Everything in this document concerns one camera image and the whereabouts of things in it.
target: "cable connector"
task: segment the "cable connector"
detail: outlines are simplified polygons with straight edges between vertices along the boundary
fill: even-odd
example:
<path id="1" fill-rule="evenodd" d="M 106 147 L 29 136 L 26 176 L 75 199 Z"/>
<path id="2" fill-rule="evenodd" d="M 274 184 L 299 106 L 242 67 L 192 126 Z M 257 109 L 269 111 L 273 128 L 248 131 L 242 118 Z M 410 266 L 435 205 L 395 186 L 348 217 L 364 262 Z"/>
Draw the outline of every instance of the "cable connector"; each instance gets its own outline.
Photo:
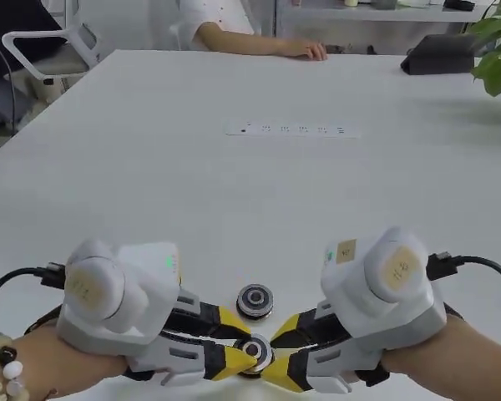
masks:
<path id="1" fill-rule="evenodd" d="M 50 288 L 63 290 L 65 288 L 65 265 L 50 262 L 46 267 L 41 269 L 38 277 L 41 277 L 41 285 Z"/>
<path id="2" fill-rule="evenodd" d="M 433 253 L 428 257 L 427 277 L 431 282 L 458 273 L 458 267 L 464 263 L 460 257 L 453 257 L 449 252 Z"/>

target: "metal bearing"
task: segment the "metal bearing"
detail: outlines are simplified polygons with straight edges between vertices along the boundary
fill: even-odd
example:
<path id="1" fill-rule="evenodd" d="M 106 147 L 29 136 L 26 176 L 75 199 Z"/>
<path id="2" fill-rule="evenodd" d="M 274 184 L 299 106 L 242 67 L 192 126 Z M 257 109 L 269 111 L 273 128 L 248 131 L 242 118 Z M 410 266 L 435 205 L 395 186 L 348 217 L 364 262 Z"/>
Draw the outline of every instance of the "metal bearing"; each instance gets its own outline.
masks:
<path id="1" fill-rule="evenodd" d="M 273 293 L 261 284 L 250 284 L 237 297 L 237 311 L 250 320 L 260 320 L 273 310 Z"/>
<path id="2" fill-rule="evenodd" d="M 269 341 L 260 334 L 252 334 L 250 340 L 236 341 L 234 348 L 238 348 L 258 360 L 258 363 L 254 367 L 239 373 L 240 376 L 259 378 L 261 372 L 275 362 L 275 354 Z"/>

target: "power strip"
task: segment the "power strip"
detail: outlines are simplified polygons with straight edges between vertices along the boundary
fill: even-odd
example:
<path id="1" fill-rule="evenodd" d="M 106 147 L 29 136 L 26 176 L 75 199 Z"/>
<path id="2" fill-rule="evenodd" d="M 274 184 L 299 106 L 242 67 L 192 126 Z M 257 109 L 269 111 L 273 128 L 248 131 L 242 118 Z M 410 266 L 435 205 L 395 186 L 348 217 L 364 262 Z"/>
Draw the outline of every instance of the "power strip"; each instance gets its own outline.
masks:
<path id="1" fill-rule="evenodd" d="M 280 136 L 308 138 L 360 138 L 358 133 L 334 124 L 279 124 L 244 122 L 228 124 L 227 135 Z"/>

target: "chair seat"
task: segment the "chair seat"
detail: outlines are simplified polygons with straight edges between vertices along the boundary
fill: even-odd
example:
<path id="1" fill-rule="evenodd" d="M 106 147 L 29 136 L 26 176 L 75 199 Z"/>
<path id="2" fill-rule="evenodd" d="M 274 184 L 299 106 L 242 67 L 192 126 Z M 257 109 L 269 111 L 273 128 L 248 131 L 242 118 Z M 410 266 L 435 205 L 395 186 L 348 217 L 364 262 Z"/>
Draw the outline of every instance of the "chair seat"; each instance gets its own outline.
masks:
<path id="1" fill-rule="evenodd" d="M 71 44 L 63 45 L 54 56 L 37 61 L 33 66 L 45 75 L 83 74 L 89 71 L 89 66 Z"/>

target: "green plant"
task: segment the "green plant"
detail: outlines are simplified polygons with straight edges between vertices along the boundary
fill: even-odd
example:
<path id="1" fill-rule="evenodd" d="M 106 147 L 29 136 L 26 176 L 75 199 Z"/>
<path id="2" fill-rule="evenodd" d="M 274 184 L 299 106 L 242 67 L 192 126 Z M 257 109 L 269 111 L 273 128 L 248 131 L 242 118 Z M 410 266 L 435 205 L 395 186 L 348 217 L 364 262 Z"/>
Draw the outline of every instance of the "green plant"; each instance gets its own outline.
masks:
<path id="1" fill-rule="evenodd" d="M 495 49 L 486 53 L 472 71 L 476 79 L 484 81 L 486 92 L 497 96 L 501 93 L 501 2 L 492 17 L 475 23 L 470 32 L 475 33 L 483 43 L 497 41 Z"/>

